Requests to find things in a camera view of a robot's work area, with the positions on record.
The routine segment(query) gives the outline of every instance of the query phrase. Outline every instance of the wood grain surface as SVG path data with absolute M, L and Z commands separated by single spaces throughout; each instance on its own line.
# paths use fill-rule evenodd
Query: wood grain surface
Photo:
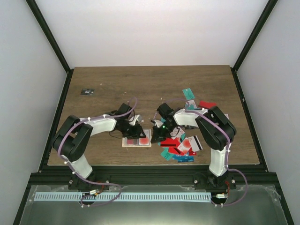
M 258 164 L 258 157 L 248 128 L 229 66 L 154 66 L 154 67 L 77 67 L 67 93 L 59 128 L 69 115 L 81 118 L 102 115 L 117 110 L 131 97 L 138 98 L 136 114 L 141 114 L 143 128 L 151 129 L 157 107 L 172 98 L 184 98 L 183 89 L 191 88 L 198 104 L 200 100 L 215 102 L 237 129 L 231 146 L 229 164 Z M 81 95 L 82 89 L 95 89 L 92 96 Z M 183 107 L 181 101 L 169 104 Z M 91 165 L 192 165 L 209 164 L 210 148 L 199 130 L 187 130 L 187 136 L 198 135 L 203 150 L 195 161 L 166 161 L 162 148 L 123 148 L 121 139 L 100 133 L 90 138 L 85 156 Z M 48 165 L 63 165 L 52 149 Z

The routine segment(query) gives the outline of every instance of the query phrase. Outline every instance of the robotic arm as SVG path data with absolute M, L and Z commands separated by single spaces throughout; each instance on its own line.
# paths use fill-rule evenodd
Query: robotic arm
M 223 185 L 227 171 L 225 167 L 227 163 L 225 149 L 227 139 L 215 126 L 219 126 L 228 135 L 230 142 L 233 141 L 233 137 L 236 135 L 236 129 L 222 111 L 217 106 L 205 110 L 185 110 L 179 108 L 173 110 L 166 103 L 160 105 L 157 111 L 165 119 L 165 122 L 162 123 L 159 120 L 154 120 L 155 126 L 153 127 L 151 143 L 171 138 L 171 132 L 177 126 L 188 125 L 199 128 L 205 142 L 211 149 L 209 166 L 211 176 L 208 182 L 213 187 Z M 211 120 L 215 126 L 199 116 L 199 114 Z
M 138 123 L 142 119 L 140 115 L 135 115 L 131 121 L 128 120 L 130 116 L 128 112 L 131 109 L 129 105 L 122 104 L 118 110 L 105 113 L 96 120 L 80 119 L 73 115 L 69 116 L 55 135 L 52 141 L 52 147 L 58 150 L 67 132 L 75 124 L 86 120 L 86 122 L 82 122 L 72 131 L 74 135 L 67 136 L 61 148 L 60 155 L 71 165 L 76 173 L 83 178 L 87 178 L 92 172 L 92 167 L 86 160 L 84 151 L 91 136 L 105 131 L 118 130 L 122 133 L 123 137 L 128 139 L 146 137 L 143 128 Z

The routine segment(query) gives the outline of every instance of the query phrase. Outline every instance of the black metal frame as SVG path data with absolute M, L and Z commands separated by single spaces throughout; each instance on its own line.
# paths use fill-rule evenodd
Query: black metal frame
M 286 219 L 288 224 L 293 225 L 293 219 L 289 212 L 288 206 L 286 204 L 284 195 L 281 190 L 277 175 L 273 172 L 268 172 L 266 161 L 263 156 L 262 149 L 260 147 L 253 122 L 248 110 L 247 103 L 245 101 L 242 88 L 237 76 L 237 71 L 240 68 L 242 62 L 244 61 L 247 53 L 249 52 L 252 44 L 257 38 L 260 30 L 267 21 L 272 9 L 274 8 L 278 0 L 269 0 L 265 9 L 263 10 L 261 16 L 258 19 L 248 41 L 246 42 L 241 54 L 239 55 L 235 65 L 231 68 L 232 75 L 238 90 L 241 104 L 243 106 L 246 119 L 249 125 L 249 129 L 254 141 L 256 152 L 259 158 L 258 165 L 231 165 L 231 168 L 236 168 L 241 170 L 247 177 L 249 184 L 261 184 L 261 185 L 274 185 L 276 191 L 281 195 L 281 205 L 284 209 Z M 49 40 L 52 48 L 54 49 L 57 57 L 59 58 L 62 66 L 64 67 L 67 77 L 63 87 L 63 91 L 60 97 L 60 101 L 55 113 L 55 117 L 52 123 L 52 127 L 49 133 L 49 137 L 46 143 L 43 158 L 39 167 L 38 173 L 32 173 L 25 189 L 22 202 L 19 207 L 19 211 L 16 215 L 14 224 L 19 224 L 22 218 L 22 213 L 28 198 L 30 187 L 32 185 L 69 185 L 69 181 L 74 179 L 70 170 L 66 166 L 48 166 L 49 154 L 51 151 L 50 141 L 54 137 L 58 123 L 60 120 L 60 115 L 64 106 L 64 102 L 68 93 L 68 88 L 71 82 L 73 69 L 70 69 L 67 61 L 65 60 L 53 34 L 50 31 L 41 11 L 38 8 L 35 0 L 26 0 L 30 9 L 32 10 L 34 16 L 36 17 L 39 25 L 41 26 L 43 32 L 45 33 L 47 39 Z M 176 165 L 167 166 L 93 166 L 93 173 L 100 180 L 109 180 L 113 183 L 118 183 L 120 185 L 194 185 L 196 189 L 201 189 L 202 187 L 194 184 L 195 177 L 199 173 L 206 174 L 208 171 L 208 165 L 184 165 L 180 166 L 180 170 Z M 238 173 L 232 173 L 236 184 L 244 184 L 243 178 Z M 77 184 L 75 188 L 84 190 L 87 184 Z

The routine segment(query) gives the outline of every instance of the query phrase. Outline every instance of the wooden table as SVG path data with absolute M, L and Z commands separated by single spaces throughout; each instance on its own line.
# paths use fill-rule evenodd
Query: wooden table
M 154 66 L 154 67 L 77 67 L 67 93 L 59 128 L 69 115 L 81 118 L 102 115 L 117 110 L 131 97 L 138 98 L 135 109 L 141 114 L 143 128 L 151 129 L 157 107 L 171 98 L 184 98 L 183 89 L 191 88 L 198 104 L 200 100 L 215 102 L 229 114 L 237 129 L 231 146 L 229 164 L 258 164 L 257 153 L 248 128 L 229 66 Z M 82 89 L 94 89 L 93 95 L 81 95 Z M 169 104 L 183 107 L 180 101 Z M 85 156 L 91 165 L 192 165 L 209 164 L 210 148 L 199 130 L 187 130 L 187 136 L 198 135 L 203 150 L 195 161 L 178 163 L 166 161 L 160 153 L 162 148 L 153 144 L 151 148 L 123 148 L 121 139 L 101 133 L 90 138 Z M 63 165 L 52 149 L 48 165 Z

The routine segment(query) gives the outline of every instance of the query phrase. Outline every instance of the white wall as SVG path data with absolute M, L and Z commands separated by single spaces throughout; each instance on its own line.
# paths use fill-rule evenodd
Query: white wall
M 234 65 L 267 0 L 37 0 L 71 67 Z
M 22 0 L 0 7 L 0 224 L 37 172 L 66 73 Z
M 300 1 L 278 1 L 238 71 L 269 169 L 300 224 Z

